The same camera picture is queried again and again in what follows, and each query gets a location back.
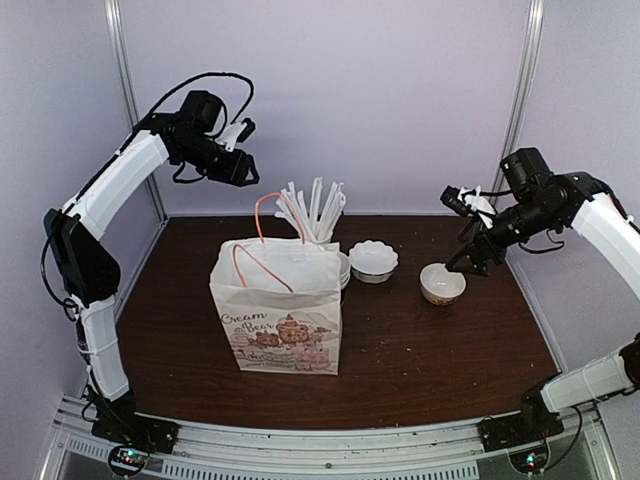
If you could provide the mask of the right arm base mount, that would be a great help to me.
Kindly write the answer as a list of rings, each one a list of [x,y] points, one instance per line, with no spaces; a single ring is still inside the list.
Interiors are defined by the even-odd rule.
[[[551,415],[541,423],[527,420],[522,413],[503,417],[485,417],[477,424],[478,433],[485,452],[513,449],[564,432],[558,415]]]

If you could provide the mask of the white paper bag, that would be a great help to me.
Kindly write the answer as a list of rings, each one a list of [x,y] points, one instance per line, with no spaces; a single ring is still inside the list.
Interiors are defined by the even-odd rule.
[[[342,338],[339,246],[319,245],[308,216],[279,199],[299,236],[224,242],[209,278],[220,324],[246,372],[335,375]]]

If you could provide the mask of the stack of paper cups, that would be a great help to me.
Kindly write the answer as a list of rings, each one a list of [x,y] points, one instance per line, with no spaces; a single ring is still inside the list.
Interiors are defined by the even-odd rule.
[[[349,257],[343,253],[339,253],[340,260],[340,288],[344,290],[351,278],[351,263]]]

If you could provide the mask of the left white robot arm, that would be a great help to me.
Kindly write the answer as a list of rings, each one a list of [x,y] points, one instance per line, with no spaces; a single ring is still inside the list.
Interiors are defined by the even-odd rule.
[[[223,108],[219,97],[192,90],[178,111],[150,112],[75,196],[45,215],[45,249],[54,255],[66,292],[62,306],[79,325],[89,380],[110,402],[128,395],[130,386],[114,320],[121,270],[101,239],[129,197],[166,163],[191,165],[203,178],[237,187],[258,183],[253,156],[238,147],[255,131],[255,122],[233,119],[215,132]]]

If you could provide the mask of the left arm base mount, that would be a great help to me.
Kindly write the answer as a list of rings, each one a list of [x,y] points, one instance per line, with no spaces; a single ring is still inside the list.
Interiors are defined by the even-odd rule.
[[[173,421],[137,414],[122,418],[111,411],[99,410],[91,433],[95,437],[147,453],[171,454],[178,438],[179,425]]]

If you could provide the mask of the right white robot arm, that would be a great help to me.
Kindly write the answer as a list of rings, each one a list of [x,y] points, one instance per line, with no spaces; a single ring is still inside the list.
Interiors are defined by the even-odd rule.
[[[458,235],[460,249],[446,262],[450,272],[488,276],[509,247],[524,245],[541,232],[573,230],[589,242],[633,292],[639,290],[639,229],[613,190],[586,172],[556,174],[535,147],[504,158],[500,169],[513,206],[498,212],[482,188],[448,186],[442,204],[468,224]],[[639,389],[639,342],[633,340],[585,366],[561,374],[524,396],[523,412],[513,419],[519,440],[535,440],[551,415],[585,402]]]

